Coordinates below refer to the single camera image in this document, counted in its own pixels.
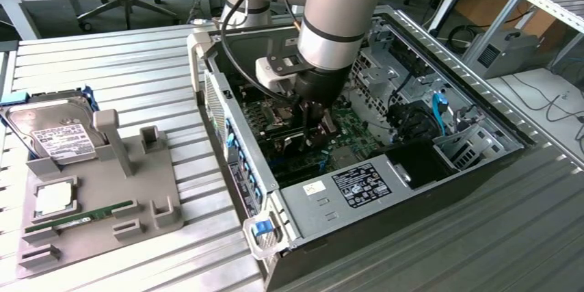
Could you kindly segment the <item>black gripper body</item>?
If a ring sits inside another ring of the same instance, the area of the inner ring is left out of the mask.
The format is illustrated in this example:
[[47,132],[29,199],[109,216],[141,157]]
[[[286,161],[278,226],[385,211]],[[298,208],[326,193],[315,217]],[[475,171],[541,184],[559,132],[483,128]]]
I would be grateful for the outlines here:
[[346,82],[351,66],[338,70],[313,68],[297,75],[295,91],[301,98],[322,105],[333,105],[337,101]]

